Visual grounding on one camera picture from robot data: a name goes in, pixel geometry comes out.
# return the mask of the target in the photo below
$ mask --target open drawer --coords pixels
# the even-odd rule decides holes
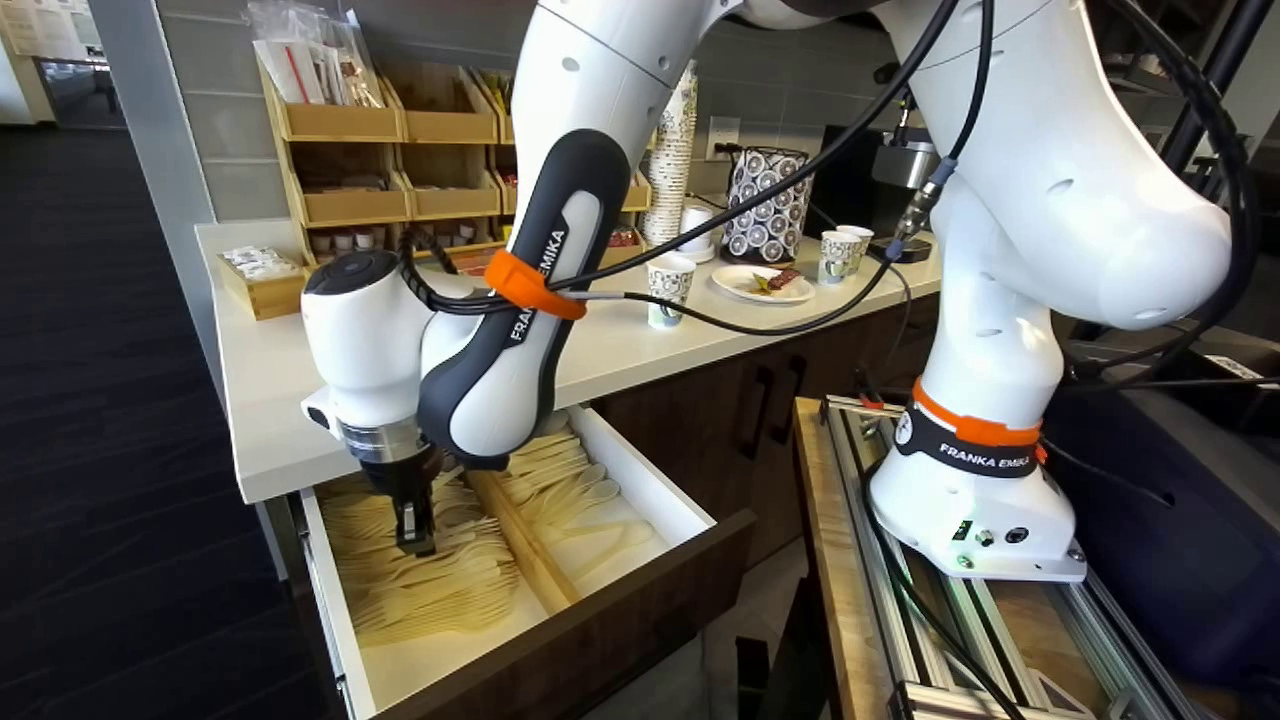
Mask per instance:
[[[306,561],[348,715],[581,715],[735,602],[751,517],[715,526],[597,414],[571,408],[568,425],[663,554],[559,611],[521,589],[485,631],[362,643],[325,489],[300,497]]]

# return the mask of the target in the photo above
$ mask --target dark floor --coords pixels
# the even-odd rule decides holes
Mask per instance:
[[[109,95],[0,127],[0,715],[325,715]]]

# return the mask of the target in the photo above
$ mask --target white counter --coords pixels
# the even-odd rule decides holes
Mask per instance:
[[[221,389],[234,427],[238,483],[249,504],[273,499],[295,489],[314,489],[336,475],[348,475],[358,465],[346,448],[300,417],[300,400],[318,393],[318,368],[306,344],[300,317],[253,321],[249,305],[234,296],[224,277],[211,270],[215,251],[238,244],[275,244],[294,239],[289,222],[256,224],[202,224],[196,239],[208,265],[211,314],[215,314],[215,351],[221,351]],[[917,296],[936,292],[939,251],[925,265],[904,265]],[[846,288],[816,288],[809,305],[751,305],[712,288],[709,270],[691,286],[691,305],[701,314],[735,321],[735,324],[795,324],[846,305],[872,265]],[[597,292],[646,288],[642,274],[625,274],[594,286]],[[854,310],[846,321],[891,310],[904,299],[895,277]],[[581,330],[568,336],[558,378],[558,408],[589,405],[660,378],[675,378],[701,364],[746,355],[785,336],[735,336],[712,324],[684,321],[675,333],[653,333],[646,324],[646,305],[594,305]]]

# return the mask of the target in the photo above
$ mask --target wooden drawer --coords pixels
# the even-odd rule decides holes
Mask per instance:
[[[715,526],[597,414],[578,408],[568,425],[669,554],[563,611],[527,597],[485,631],[362,643],[325,491],[300,497],[306,561],[348,715],[581,715],[735,602],[751,517]]]

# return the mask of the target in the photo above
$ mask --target orange ring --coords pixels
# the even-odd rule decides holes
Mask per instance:
[[[925,393],[925,386],[912,389],[912,400],[953,425],[953,434],[964,440],[964,443],[979,443],[979,448],[1028,448],[1028,443],[1039,443],[1039,427],[1007,427],[1007,425],[993,425],[993,420],[979,420],[979,417],[955,417],[950,414],[939,400],[933,400]]]
[[[535,310],[535,314],[548,314],[559,321],[589,317],[585,299],[568,299],[568,296],[552,292],[548,277],[513,251],[491,251],[485,281],[496,296],[503,296],[517,310]]]

